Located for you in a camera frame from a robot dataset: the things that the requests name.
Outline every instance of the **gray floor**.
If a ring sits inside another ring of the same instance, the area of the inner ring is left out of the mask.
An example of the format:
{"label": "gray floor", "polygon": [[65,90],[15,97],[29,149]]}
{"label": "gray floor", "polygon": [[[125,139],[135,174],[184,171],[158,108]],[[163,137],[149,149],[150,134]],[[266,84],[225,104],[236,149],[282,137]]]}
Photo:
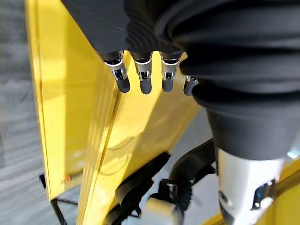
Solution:
{"label": "gray floor", "polygon": [[[0,224],[58,225],[38,176],[43,163],[23,0],[0,2]],[[79,188],[64,197],[78,201]],[[77,207],[61,204],[68,224]]]}

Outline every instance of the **yellow panel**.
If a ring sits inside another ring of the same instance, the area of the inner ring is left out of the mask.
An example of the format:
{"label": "yellow panel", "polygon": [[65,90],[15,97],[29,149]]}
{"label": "yellow panel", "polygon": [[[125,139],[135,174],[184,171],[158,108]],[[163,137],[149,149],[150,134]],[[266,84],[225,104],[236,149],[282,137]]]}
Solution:
{"label": "yellow panel", "polygon": [[157,52],[152,56],[152,65],[149,95],[140,91],[133,60],[127,65],[131,90],[120,94],[117,110],[113,112],[114,124],[108,131],[110,138],[101,147],[92,143],[94,148],[88,150],[95,154],[103,151],[103,155],[98,158],[99,166],[93,168],[89,164],[94,158],[87,157],[85,173],[91,170],[95,176],[84,175],[78,224],[102,224],[116,204],[114,192],[118,185],[161,152],[172,151],[199,109],[192,97],[183,94],[185,77],[180,73],[172,92],[162,91],[161,60]]}
{"label": "yellow panel", "polygon": [[[80,184],[95,96],[114,105],[115,82],[60,0],[27,0],[27,24],[48,198]],[[99,89],[95,89],[97,79]]]}
{"label": "yellow panel", "polygon": [[[300,159],[286,165],[280,174],[274,203],[256,225],[298,225],[300,221]],[[224,225],[221,213],[203,225]]]}

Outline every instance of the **metal clip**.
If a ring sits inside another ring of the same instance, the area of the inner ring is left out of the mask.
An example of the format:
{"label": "metal clip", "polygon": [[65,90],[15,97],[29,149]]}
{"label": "metal clip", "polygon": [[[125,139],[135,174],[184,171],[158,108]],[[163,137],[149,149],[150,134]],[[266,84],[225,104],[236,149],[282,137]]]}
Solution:
{"label": "metal clip", "polygon": [[151,58],[148,61],[135,60],[136,72],[140,81],[151,79],[152,63]]}
{"label": "metal clip", "polygon": [[118,59],[104,60],[104,63],[107,65],[109,72],[113,75],[116,81],[119,79],[126,80],[127,71],[122,54],[119,54]]}
{"label": "metal clip", "polygon": [[198,80],[191,76],[186,76],[186,81],[184,83],[183,92],[186,96],[192,95],[192,89],[198,84]]}
{"label": "metal clip", "polygon": [[176,75],[179,59],[166,60],[162,57],[161,61],[162,61],[163,80],[166,81],[168,79],[172,81]]}

